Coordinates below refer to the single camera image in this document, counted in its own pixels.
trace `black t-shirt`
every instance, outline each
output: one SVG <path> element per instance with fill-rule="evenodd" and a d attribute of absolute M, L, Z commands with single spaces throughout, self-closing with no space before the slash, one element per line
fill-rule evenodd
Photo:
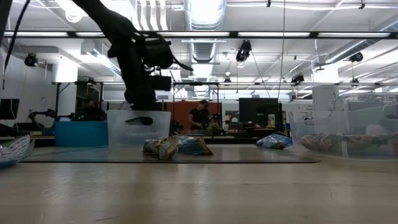
<path fill-rule="evenodd" d="M 192 109 L 189 114 L 192 114 L 192 121 L 196 123 L 204 123 L 209 120 L 209 111 L 207 109 L 204 110 L 198 110 L 198 109 Z M 200 127 L 192 125 L 191 129 L 200 129 Z"/>

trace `transparent storage container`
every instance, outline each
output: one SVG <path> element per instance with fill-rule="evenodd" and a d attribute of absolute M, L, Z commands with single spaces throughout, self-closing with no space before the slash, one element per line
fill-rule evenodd
<path fill-rule="evenodd" d="M 294 149 L 355 159 L 398 158 L 398 95 L 349 94 L 333 111 L 308 118 L 289 113 Z"/>
<path fill-rule="evenodd" d="M 142 147 L 147 139 L 162 139 L 169 136 L 170 112 L 108 110 L 107 117 L 110 148 Z M 136 119 L 139 117 L 152 118 L 153 123 L 144 125 Z"/>

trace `robotic arm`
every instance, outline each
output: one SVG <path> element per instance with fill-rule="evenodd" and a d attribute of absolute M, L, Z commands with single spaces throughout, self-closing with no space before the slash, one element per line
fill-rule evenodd
<path fill-rule="evenodd" d="M 166 69 L 177 63 L 184 69 L 192 70 L 173 56 L 170 42 L 158 34 L 138 31 L 131 21 L 105 7 L 100 0 L 72 1 L 98 24 L 112 43 L 108 57 L 118 60 L 126 85 L 124 97 L 133 104 L 132 109 L 151 110 L 156 100 L 155 90 L 170 90 L 170 77 L 149 76 L 155 69 Z"/>

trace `orange wall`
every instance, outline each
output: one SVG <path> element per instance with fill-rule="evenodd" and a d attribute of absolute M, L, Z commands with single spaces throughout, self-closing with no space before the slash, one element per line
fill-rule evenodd
<path fill-rule="evenodd" d="M 188 120 L 189 112 L 198 106 L 198 101 L 179 101 L 175 102 L 175 118 L 173 115 L 173 103 L 167 103 L 167 111 L 172 113 L 172 119 L 180 121 L 180 124 L 184 125 L 184 129 L 190 129 L 191 124 Z M 221 113 L 221 103 L 219 104 L 218 111 Z M 217 113 L 217 103 L 209 102 L 209 107 L 207 108 L 210 114 Z"/>

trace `man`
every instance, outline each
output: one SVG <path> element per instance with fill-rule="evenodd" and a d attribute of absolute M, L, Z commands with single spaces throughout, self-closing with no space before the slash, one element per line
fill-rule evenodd
<path fill-rule="evenodd" d="M 208 102 L 202 100 L 199 105 L 189 112 L 188 120 L 191 123 L 191 129 L 204 129 L 203 124 L 209 122 L 210 113 L 207 110 Z"/>
<path fill-rule="evenodd" d="M 82 108 L 74 121 L 105 121 L 106 113 L 100 109 L 97 101 L 88 99 L 84 108 Z"/>

